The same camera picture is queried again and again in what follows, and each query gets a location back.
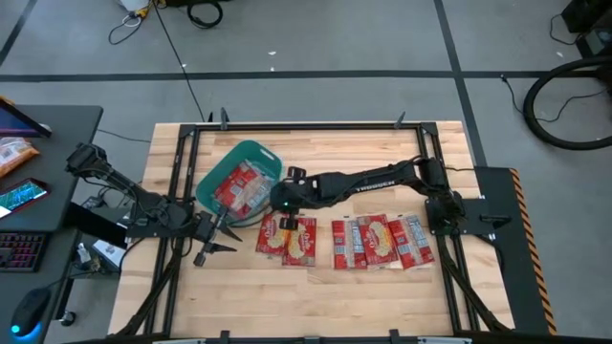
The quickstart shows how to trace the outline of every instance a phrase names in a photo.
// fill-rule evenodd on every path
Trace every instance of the food package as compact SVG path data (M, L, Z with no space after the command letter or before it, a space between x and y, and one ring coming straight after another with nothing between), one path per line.
M334 236L334 269L367 269L357 221L332 221L332 233Z
M257 239L256 252L270 255L282 256L289 238L290 230L278 227L280 219L286 218L285 214L266 214L261 221L259 238Z
M24 139L0 139L0 177L38 154L40 153Z
M270 195L273 180L261 173L250 161L244 160L214 191L215 199L229 208L235 220L248 217Z
M433 253L419 218L410 215L389 222L404 269L433 262Z
M314 267L317 219L298 218L297 230L290 230L283 255L284 266Z
M357 221L369 269L388 268L390 263L398 260L393 236L384 214L360 216Z

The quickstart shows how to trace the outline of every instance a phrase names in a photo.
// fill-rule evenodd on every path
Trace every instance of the wooden table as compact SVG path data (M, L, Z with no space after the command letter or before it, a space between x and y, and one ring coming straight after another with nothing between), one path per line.
M472 167L462 123L439 121L437 125L447 166ZM150 191L167 193L179 127L161 123L155 128L142 183ZM308 174L353 173L419 154L416 135L404 130L206 132L200 138L194 187L241 140L257 140L275 152L284 167L299 166ZM187 147L184 164L188 153ZM449 170L448 177L450 186L464 198L479 196L473 171ZM219 244L236 247L238 252L211 255L203 268L192 264L201 245L194 243L182 262L172 336L218 337L222 330L230 330L232 337L383 336L389 329L399 329L401 335L451 334L438 261L429 268L408 271L333 269L333 219L417 214L426 228L424 200L409 187L395 186L355 195L331 208L304 209L303 213L317 218L317 266L313 269L285 268L280 260L255 253L258 226L236 230L243 243L219 235ZM438 259L435 240L428 239ZM512 328L493 247L472 237L464 237L463 242L474 289L498 319ZM124 326L148 293L157 248L157 239L147 239L126 257L109 333ZM466 328L463 295L455 289ZM156 330L162 326L165 297L160 300Z

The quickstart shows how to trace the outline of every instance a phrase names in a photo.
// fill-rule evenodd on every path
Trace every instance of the teal basket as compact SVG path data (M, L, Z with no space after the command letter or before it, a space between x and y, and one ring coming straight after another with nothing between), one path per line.
M202 179L195 190L195 197L203 206L207 207L216 214L219 214L221 204L215 199L214 191L227 178L240 162L248 160L266 176L273 179L273 183L278 183L282 172L283 164L268 148L262 146L254 140L243 140L217 163L210 172ZM247 217L261 211L266 206L265 202L251 210Z

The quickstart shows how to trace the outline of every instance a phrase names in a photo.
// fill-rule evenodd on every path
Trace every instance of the computer mouse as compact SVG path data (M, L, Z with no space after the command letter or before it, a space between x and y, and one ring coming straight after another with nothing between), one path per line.
M30 333L40 321L50 298L47 288L30 290L12 314L11 332L16 336Z

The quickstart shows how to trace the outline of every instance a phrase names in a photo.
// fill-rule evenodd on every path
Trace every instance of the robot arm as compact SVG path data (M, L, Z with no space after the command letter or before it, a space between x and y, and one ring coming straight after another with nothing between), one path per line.
M273 210L289 213L281 228L295 229L300 208L320 209L346 201L354 194L394 185L405 185L439 204L440 221L451 224L464 215L461 196L450 190L444 166L435 159L414 158L354 174L321 173L306 177L306 171L289 168L289 178L275 185L270 203Z
M177 202L174 198L149 192L123 176L106 159L106 152L94 144L80 144L68 158L66 171L83 179L96 178L122 192L135 203L133 224L127 236L133 238L193 238L204 245L194 260L201 267L206 254L218 251L235 251L234 248L212 243L220 231L232 239L241 241L225 223L222 212L215 221L212 215L201 211L194 214L193 200Z

